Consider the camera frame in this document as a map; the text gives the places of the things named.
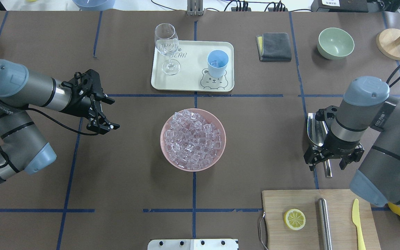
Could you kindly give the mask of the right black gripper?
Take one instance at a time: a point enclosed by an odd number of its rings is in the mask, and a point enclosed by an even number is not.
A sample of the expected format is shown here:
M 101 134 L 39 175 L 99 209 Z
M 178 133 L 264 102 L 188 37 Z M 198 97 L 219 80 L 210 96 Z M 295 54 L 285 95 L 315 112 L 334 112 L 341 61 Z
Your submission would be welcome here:
M 330 171 L 330 159 L 340 159 L 339 167 L 341 170 L 345 170 L 348 164 L 359 162 L 365 152 L 359 141 L 343 141 L 330 130 L 330 125 L 335 122 L 338 109 L 338 106 L 329 106 L 325 109 L 319 109 L 315 113 L 316 120 L 326 123 L 328 132 L 322 150 L 313 150 L 309 141 L 309 146 L 304 153 L 304 161 L 309 166 L 310 171 L 314 171 L 318 163 L 323 163 L 324 170 Z

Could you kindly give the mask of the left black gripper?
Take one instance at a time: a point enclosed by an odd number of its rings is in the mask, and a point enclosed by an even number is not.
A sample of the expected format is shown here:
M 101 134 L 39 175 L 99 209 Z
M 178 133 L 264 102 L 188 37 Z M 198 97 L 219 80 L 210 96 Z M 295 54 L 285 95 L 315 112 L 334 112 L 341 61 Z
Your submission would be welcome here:
M 89 69 L 84 73 L 76 72 L 73 79 L 63 81 L 60 86 L 70 91 L 70 100 L 61 113 L 88 117 L 87 129 L 97 134 L 104 135 L 120 128 L 119 124 L 111 123 L 102 112 L 100 102 L 112 105 L 115 100 L 103 93 L 97 71 Z

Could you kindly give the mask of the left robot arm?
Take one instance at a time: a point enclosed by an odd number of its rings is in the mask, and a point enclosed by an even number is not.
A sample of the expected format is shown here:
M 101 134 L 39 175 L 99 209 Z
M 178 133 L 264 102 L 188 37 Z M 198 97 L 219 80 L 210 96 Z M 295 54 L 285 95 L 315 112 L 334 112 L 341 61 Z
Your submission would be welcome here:
M 88 136 L 106 134 L 120 125 L 103 114 L 101 103 L 113 104 L 102 89 L 99 73 L 89 69 L 59 81 L 0 59 L 0 184 L 16 173 L 36 173 L 57 156 L 34 121 L 29 106 L 44 107 L 88 120 Z

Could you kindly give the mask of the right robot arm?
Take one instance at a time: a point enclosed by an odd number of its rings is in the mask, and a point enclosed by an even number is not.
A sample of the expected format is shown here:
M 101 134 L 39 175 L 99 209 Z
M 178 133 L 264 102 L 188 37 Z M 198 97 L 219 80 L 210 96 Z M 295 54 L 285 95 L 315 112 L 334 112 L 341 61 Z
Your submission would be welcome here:
M 322 143 L 310 141 L 304 154 L 311 170 L 318 163 L 340 159 L 340 169 L 359 162 L 364 153 L 360 140 L 368 128 L 380 134 L 350 183 L 351 191 L 375 206 L 392 203 L 400 207 L 400 99 L 390 95 L 390 85 L 380 78 L 354 79 L 339 106 L 311 114 L 327 131 L 310 130 Z

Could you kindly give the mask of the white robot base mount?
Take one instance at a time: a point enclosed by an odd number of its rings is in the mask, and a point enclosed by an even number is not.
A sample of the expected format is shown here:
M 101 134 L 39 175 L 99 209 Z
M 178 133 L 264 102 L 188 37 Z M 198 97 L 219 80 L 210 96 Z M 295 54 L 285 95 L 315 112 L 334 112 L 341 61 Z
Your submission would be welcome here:
M 154 239 L 148 250 L 238 250 L 237 239 Z

